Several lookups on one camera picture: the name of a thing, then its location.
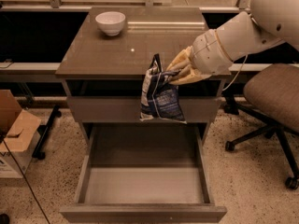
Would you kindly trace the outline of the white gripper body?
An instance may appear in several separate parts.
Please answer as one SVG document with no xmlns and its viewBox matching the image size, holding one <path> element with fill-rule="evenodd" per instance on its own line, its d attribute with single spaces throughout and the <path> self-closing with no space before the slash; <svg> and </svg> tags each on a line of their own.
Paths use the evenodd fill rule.
<svg viewBox="0 0 299 224">
<path fill-rule="evenodd" d="M 217 32 L 209 29 L 195 38 L 191 47 L 192 64 L 205 75 L 217 76 L 233 63 L 222 48 Z"/>
</svg>

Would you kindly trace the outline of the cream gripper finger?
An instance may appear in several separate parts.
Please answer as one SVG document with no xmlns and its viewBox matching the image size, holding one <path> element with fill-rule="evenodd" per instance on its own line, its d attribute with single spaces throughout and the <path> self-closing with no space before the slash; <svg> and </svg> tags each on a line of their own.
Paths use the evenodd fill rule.
<svg viewBox="0 0 299 224">
<path fill-rule="evenodd" d="M 177 75 L 171 77 L 170 83 L 172 85 L 183 85 L 198 82 L 209 78 L 210 75 L 202 74 L 197 68 L 194 68 L 191 64 L 188 64 L 184 68 L 181 68 Z"/>
<path fill-rule="evenodd" d="M 167 71 L 182 71 L 183 69 L 191 69 L 192 62 L 190 59 L 191 48 L 183 49 L 174 60 L 167 66 Z"/>
</svg>

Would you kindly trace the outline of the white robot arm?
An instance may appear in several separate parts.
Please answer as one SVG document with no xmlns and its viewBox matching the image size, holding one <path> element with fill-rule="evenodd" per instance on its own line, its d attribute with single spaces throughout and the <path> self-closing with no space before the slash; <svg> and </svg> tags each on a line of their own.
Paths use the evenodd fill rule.
<svg viewBox="0 0 299 224">
<path fill-rule="evenodd" d="M 197 82 L 225 71 L 234 61 L 282 43 L 299 49 L 299 0 L 251 0 L 250 12 L 240 12 L 216 29 L 197 36 L 167 70 L 173 85 Z"/>
</svg>

